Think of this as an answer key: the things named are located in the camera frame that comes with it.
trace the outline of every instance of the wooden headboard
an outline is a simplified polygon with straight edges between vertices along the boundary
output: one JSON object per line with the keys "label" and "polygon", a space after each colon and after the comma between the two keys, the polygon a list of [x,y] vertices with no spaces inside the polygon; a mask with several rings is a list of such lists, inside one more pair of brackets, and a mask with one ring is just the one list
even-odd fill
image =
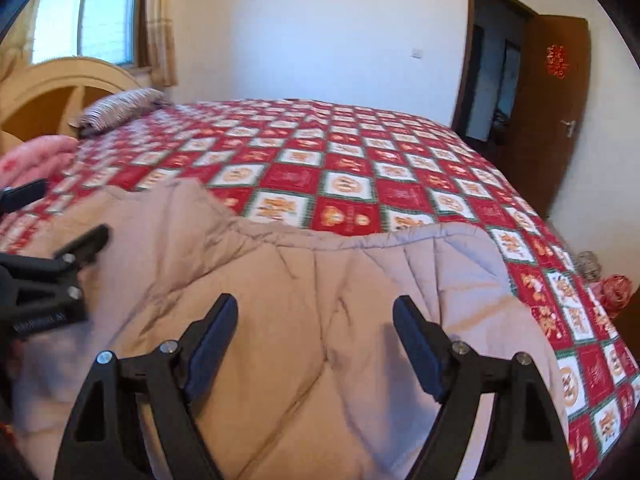
{"label": "wooden headboard", "polygon": [[0,130],[5,139],[10,134],[21,141],[74,136],[69,119],[102,97],[135,88],[140,85],[126,70],[92,57],[31,65],[0,84]]}

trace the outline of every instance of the red door decoration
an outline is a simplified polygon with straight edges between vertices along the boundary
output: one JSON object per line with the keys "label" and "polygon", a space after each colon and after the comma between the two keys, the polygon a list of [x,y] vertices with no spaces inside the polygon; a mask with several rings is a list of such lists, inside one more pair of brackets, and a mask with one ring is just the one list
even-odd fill
{"label": "red door decoration", "polygon": [[564,62],[564,46],[551,45],[546,50],[546,71],[558,79],[564,79],[569,64]]}

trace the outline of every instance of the window pane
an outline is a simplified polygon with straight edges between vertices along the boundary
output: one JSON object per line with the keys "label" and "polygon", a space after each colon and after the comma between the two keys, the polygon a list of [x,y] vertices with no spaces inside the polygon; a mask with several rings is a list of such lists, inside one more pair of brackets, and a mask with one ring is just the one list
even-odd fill
{"label": "window pane", "polygon": [[36,13],[31,61],[76,55],[80,0],[40,0]]}
{"label": "window pane", "polygon": [[114,64],[133,62],[135,0],[84,0],[80,54]]}

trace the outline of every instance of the door handle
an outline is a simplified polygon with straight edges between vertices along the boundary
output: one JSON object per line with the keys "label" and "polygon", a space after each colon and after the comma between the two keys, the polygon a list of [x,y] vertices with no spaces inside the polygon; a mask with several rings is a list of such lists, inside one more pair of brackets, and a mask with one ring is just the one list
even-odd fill
{"label": "door handle", "polygon": [[566,136],[571,139],[574,136],[575,121],[560,121],[560,123],[566,126]]}

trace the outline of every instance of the pink blanket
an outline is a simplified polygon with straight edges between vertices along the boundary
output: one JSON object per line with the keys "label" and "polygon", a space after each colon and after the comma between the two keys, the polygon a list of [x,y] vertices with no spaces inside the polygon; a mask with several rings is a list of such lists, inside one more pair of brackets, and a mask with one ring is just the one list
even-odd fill
{"label": "pink blanket", "polygon": [[0,189],[49,178],[75,158],[78,140],[64,135],[28,140],[0,158]]}

